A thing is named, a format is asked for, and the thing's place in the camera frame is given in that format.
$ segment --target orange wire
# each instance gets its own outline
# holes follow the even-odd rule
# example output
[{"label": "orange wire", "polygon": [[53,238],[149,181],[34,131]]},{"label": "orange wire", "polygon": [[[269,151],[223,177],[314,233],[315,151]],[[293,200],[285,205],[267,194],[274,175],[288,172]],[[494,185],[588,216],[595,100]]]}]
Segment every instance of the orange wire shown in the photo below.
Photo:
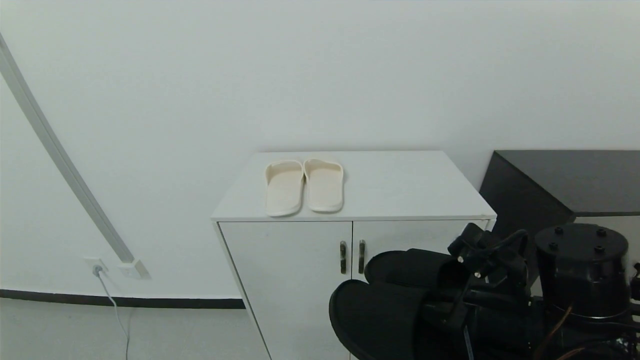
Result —
[{"label": "orange wire", "polygon": [[569,316],[569,314],[571,313],[572,309],[573,309],[573,304],[569,305],[569,307],[566,308],[566,311],[564,312],[564,315],[563,315],[562,319],[560,319],[560,321],[558,321],[556,326],[554,326],[554,328],[547,335],[547,337],[540,343],[540,345],[538,345],[538,347],[536,348],[536,351],[534,351],[534,353],[533,353],[533,359],[534,360],[540,360],[540,358],[542,357],[542,354],[544,353],[545,349],[547,348],[547,345],[549,344],[549,341],[551,341],[551,338],[554,337],[554,334],[556,333],[556,331],[558,331],[558,329],[560,329],[560,326],[562,326],[562,324],[566,320],[567,316]]},{"label": "orange wire", "polygon": [[578,354],[580,351],[583,351],[584,348],[575,348],[571,351],[567,351],[566,353],[564,353],[564,355],[562,355],[561,357],[558,357],[556,360],[567,360],[568,358],[570,358],[571,356],[574,356],[575,354]]}]

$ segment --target white wall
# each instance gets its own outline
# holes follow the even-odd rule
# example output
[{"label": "white wall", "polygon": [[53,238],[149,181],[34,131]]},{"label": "white wall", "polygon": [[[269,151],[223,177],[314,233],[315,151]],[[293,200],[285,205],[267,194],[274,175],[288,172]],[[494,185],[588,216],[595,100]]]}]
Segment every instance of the white wall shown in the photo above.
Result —
[{"label": "white wall", "polygon": [[[479,186],[492,149],[639,148],[640,3],[3,1],[1,16],[153,277],[112,270],[118,295],[239,297],[209,214],[255,151],[443,149]],[[80,257],[117,258],[3,90],[2,287],[99,294]]]}]

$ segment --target cabinet handle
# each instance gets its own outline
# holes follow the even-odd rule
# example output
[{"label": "cabinet handle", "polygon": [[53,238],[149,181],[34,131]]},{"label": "cabinet handle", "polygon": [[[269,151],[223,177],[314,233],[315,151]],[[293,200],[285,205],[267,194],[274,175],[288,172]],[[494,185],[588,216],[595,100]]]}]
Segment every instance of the cabinet handle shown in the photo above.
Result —
[{"label": "cabinet handle", "polygon": [[347,243],[340,242],[340,273],[347,273]]},{"label": "cabinet handle", "polygon": [[358,274],[364,274],[364,240],[360,240],[360,255],[358,256]]}]

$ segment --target black cylinder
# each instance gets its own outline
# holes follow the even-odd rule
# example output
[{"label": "black cylinder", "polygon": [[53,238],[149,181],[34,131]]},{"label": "black cylinder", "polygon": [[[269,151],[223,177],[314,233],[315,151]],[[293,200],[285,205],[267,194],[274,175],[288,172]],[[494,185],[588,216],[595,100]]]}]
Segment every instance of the black cylinder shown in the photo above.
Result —
[{"label": "black cylinder", "polygon": [[548,306],[589,320],[613,320],[630,309],[625,274],[628,242],[592,224],[549,227],[536,237],[543,298]]}]

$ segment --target white cabinet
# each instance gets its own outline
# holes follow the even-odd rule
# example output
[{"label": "white cabinet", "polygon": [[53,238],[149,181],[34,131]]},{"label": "white cabinet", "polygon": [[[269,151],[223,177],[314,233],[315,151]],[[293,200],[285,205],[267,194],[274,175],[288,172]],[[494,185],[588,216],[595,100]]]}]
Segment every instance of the white cabinet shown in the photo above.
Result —
[{"label": "white cabinet", "polygon": [[333,333],[328,302],[348,279],[364,280],[376,254],[446,252],[469,222],[489,229],[495,213],[440,151],[331,152],[345,169],[344,207],[290,217],[264,214],[264,169],[322,153],[254,155],[212,221],[256,329],[272,360],[349,359]]},{"label": "white cabinet", "polygon": [[327,304],[351,278],[351,222],[223,222],[220,229],[271,358],[347,359]]}]

